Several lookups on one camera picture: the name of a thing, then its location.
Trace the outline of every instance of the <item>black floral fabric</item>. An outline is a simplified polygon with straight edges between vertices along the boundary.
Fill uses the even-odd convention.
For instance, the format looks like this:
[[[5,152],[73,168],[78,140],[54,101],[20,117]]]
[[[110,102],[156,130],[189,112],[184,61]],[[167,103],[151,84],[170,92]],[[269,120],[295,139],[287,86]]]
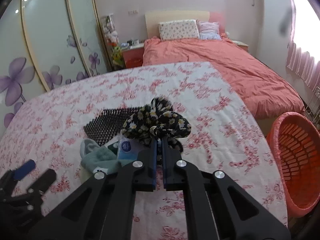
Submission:
[[[151,104],[141,107],[132,114],[123,125],[122,134],[127,138],[136,138],[145,146],[150,146],[151,136],[168,136],[168,145],[183,152],[182,144],[176,138],[187,137],[191,125],[180,114],[173,111],[170,101],[163,97],[154,98]]]

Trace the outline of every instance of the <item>orange laundry basket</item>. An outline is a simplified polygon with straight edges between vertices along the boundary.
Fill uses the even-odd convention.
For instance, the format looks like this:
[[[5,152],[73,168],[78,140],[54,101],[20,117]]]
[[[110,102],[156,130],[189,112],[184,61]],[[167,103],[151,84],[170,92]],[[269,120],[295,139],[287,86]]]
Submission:
[[[284,185],[288,215],[302,217],[320,198],[320,134],[306,117],[287,112],[275,120],[267,141]]]

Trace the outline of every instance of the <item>pink floral bedsheet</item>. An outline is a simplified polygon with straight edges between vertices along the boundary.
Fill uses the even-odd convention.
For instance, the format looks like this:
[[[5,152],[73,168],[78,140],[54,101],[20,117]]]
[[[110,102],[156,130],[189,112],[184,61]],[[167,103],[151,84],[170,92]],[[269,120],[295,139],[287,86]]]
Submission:
[[[280,175],[255,119],[209,63],[175,63],[107,73],[52,90],[23,104],[0,142],[0,176],[28,159],[36,169],[15,194],[47,168],[57,181],[44,195],[46,214],[80,184],[83,126],[105,108],[143,106],[164,95],[192,125],[180,139],[182,158],[200,170],[225,171],[282,223],[287,209]],[[187,239],[182,192],[166,192],[157,171],[153,193],[138,192],[132,239]]]

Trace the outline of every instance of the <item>black clamp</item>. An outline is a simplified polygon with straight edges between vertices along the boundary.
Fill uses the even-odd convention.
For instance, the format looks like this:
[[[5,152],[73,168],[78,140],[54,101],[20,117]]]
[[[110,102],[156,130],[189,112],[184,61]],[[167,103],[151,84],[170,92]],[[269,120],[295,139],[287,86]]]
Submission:
[[[27,193],[12,197],[18,181],[27,176],[36,164],[29,160],[14,171],[7,171],[0,179],[0,228],[8,239],[22,239],[32,226],[43,218],[41,197],[56,180],[54,170],[47,170],[28,189]]]
[[[155,139],[151,145],[118,173],[95,173],[33,225],[26,237],[130,239],[135,193],[153,191],[156,186]],[[169,148],[166,138],[162,152],[164,187],[184,194],[188,239],[291,239],[289,230],[223,171],[199,171],[182,160],[179,151]]]

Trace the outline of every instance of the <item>black mesh mat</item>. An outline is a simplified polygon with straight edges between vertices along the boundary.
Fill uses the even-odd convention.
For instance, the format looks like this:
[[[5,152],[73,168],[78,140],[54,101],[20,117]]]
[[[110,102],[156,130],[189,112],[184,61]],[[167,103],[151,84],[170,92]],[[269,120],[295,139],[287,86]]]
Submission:
[[[120,133],[125,120],[138,112],[139,109],[140,107],[105,109],[98,117],[83,127],[84,131],[88,138],[102,146]]]

